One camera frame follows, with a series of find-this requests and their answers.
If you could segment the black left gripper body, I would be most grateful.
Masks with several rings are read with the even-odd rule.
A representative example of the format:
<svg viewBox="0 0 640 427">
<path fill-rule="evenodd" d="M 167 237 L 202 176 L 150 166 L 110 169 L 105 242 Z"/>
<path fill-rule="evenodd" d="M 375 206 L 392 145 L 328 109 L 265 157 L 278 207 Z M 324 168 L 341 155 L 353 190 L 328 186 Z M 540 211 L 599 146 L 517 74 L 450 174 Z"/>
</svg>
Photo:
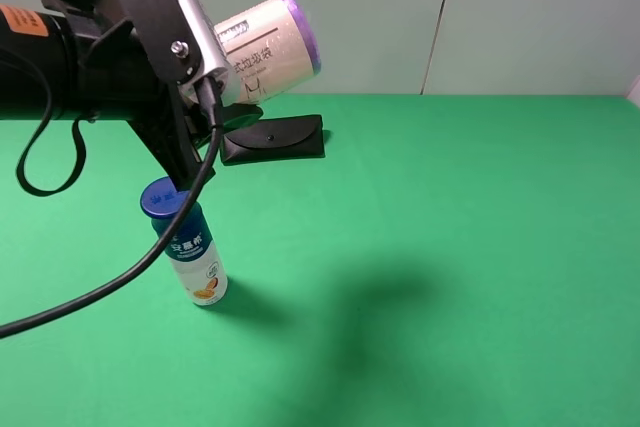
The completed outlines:
<svg viewBox="0 0 640 427">
<path fill-rule="evenodd" d="M 68 25 L 76 68 L 72 90 L 96 101 L 102 119 L 124 120 L 174 186 L 189 189 L 202 161 L 189 137 L 181 83 L 199 49 L 177 0 L 41 0 Z"/>
</svg>

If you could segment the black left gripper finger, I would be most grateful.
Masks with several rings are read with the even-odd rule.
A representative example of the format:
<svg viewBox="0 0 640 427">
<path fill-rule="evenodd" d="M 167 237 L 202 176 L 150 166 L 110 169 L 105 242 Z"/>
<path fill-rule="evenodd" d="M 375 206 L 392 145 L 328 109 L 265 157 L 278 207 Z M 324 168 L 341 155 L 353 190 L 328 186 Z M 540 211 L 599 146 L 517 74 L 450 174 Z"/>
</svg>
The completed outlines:
<svg viewBox="0 0 640 427">
<path fill-rule="evenodd" d="M 264 115 L 260 106 L 254 104 L 232 104 L 223 109 L 224 132 L 253 125 Z M 203 147 L 210 141 L 211 131 L 203 110 L 196 103 L 185 110 L 185 121 L 189 137 L 195 147 Z"/>
</svg>

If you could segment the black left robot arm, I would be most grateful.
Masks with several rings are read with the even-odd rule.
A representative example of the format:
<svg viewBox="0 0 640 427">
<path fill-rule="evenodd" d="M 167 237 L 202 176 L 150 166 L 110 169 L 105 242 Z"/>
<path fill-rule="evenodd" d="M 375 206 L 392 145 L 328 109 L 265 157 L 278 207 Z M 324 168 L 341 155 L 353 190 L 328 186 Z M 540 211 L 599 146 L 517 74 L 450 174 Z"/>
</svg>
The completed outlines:
<svg viewBox="0 0 640 427">
<path fill-rule="evenodd" d="M 1 116 L 127 123 L 180 189 L 213 134 L 263 114 L 200 0 L 41 0 L 1 9 Z"/>
</svg>

